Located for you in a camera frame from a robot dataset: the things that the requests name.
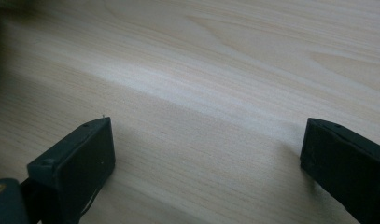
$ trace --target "light wood tabletop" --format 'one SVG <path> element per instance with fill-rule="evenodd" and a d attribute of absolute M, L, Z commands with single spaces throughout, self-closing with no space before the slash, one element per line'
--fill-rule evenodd
<path fill-rule="evenodd" d="M 0 178 L 103 115 L 80 223 L 358 223 L 299 156 L 310 117 L 380 145 L 380 0 L 0 2 Z"/>

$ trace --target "wooden surface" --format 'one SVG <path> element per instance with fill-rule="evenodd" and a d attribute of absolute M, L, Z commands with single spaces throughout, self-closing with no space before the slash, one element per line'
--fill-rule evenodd
<path fill-rule="evenodd" d="M 380 144 L 380 1 L 2 6 L 0 178 L 106 115 L 117 168 L 81 223 L 357 223 L 299 155 L 309 117 Z"/>

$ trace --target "wooden table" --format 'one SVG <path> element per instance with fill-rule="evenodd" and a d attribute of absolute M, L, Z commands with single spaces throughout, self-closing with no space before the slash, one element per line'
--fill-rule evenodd
<path fill-rule="evenodd" d="M 0 178 L 112 118 L 81 223 L 357 223 L 300 169 L 306 120 L 380 144 L 380 1 L 5 1 Z"/>

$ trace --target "black object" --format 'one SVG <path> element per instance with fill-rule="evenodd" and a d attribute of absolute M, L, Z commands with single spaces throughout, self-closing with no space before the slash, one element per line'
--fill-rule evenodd
<path fill-rule="evenodd" d="M 380 146 L 347 128 L 309 119 L 301 167 L 362 224 L 380 223 Z"/>
<path fill-rule="evenodd" d="M 0 179 L 0 223 L 79 223 L 114 166 L 110 118 L 84 123 L 30 162 L 20 186 Z"/>

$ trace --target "table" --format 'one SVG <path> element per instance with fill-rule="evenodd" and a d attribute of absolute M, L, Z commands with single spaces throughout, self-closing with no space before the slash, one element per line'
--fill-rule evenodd
<path fill-rule="evenodd" d="M 0 5 L 0 178 L 106 115 L 81 223 L 358 223 L 299 155 L 310 117 L 380 144 L 380 1 Z"/>

